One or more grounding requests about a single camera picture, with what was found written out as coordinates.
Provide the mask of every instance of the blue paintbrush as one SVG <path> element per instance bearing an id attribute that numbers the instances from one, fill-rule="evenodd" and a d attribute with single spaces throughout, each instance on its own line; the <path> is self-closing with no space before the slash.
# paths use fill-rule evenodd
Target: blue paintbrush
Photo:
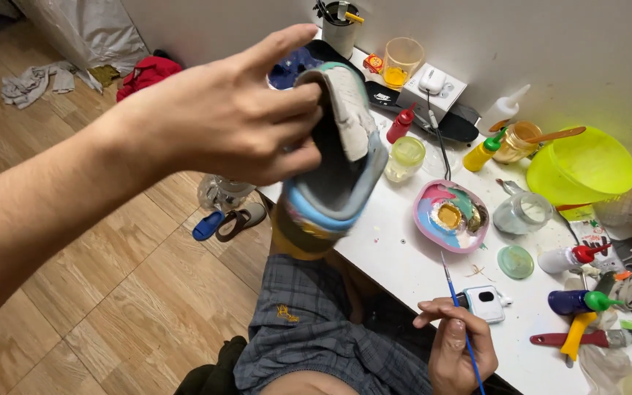
<path id="1" fill-rule="evenodd" d="M 448 287 L 450 288 L 450 296 L 452 296 L 452 302 L 455 304 L 455 307 L 460 307 L 460 303 L 457 301 L 457 296 L 455 295 L 455 288 L 452 287 L 452 280 L 450 280 L 450 272 L 447 269 L 447 265 L 445 264 L 445 256 L 443 255 L 443 251 L 440 251 L 440 258 L 443 260 L 443 268 L 445 269 L 445 278 L 448 280 Z M 475 362 L 475 353 L 472 352 L 472 345 L 470 344 L 470 337 L 465 333 L 465 342 L 467 342 L 467 351 L 470 352 L 470 359 L 472 359 L 472 368 L 475 370 L 475 375 L 477 376 L 477 382 L 479 383 L 479 390 L 482 392 L 482 395 L 485 394 L 485 386 L 482 385 L 482 378 L 479 376 L 479 369 L 477 368 L 477 362 Z"/>

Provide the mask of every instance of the gray slipper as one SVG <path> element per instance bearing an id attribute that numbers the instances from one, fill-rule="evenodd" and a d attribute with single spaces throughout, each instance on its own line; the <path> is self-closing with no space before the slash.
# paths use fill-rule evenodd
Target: gray slipper
<path id="1" fill-rule="evenodd" d="M 260 203 L 250 203 L 241 210 L 231 210 L 226 213 L 225 219 L 218 224 L 216 239 L 220 242 L 227 242 L 243 229 L 252 228 L 262 222 L 267 216 L 268 212 Z"/>

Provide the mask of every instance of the hand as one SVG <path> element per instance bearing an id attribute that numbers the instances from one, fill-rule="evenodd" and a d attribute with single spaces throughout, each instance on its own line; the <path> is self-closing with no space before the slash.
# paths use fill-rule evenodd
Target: hand
<path id="1" fill-rule="evenodd" d="M 166 173 L 191 169 L 268 185 L 306 172 L 321 160 L 310 138 L 322 115 L 321 88 L 276 91 L 266 75 L 316 31 L 310 24 L 287 27 L 237 55 L 139 91 L 112 112 L 135 152 Z"/>
<path id="2" fill-rule="evenodd" d="M 475 353 L 479 376 L 487 380 L 499 366 L 492 344 L 489 324 L 469 311 L 455 307 L 451 298 L 422 301 L 423 312 L 414 319 L 414 326 L 423 328 L 431 321 L 442 319 L 435 333 L 428 361 L 428 376 L 434 394 L 468 395 L 478 386 L 472 361 L 465 342 L 465 332 Z"/>

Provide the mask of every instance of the shorts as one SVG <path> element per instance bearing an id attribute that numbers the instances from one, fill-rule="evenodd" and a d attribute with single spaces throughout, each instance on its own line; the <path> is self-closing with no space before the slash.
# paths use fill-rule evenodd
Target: shorts
<path id="1" fill-rule="evenodd" d="M 432 393 L 428 357 L 435 330 L 414 328 L 416 316 L 382 293 L 350 316 L 343 279 L 323 260 L 268 257 L 249 343 L 233 371 L 242 394 L 258 394 L 297 370 L 346 382 L 358 394 Z"/>

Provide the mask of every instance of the orange liquid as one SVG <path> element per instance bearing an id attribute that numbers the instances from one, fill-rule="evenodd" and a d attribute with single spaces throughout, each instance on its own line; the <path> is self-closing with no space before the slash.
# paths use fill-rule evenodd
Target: orange liquid
<path id="1" fill-rule="evenodd" d="M 398 89 L 404 85 L 406 82 L 406 77 L 408 76 L 408 72 L 400 69 L 399 67 L 389 67 L 384 70 L 383 78 L 384 82 L 390 88 Z"/>

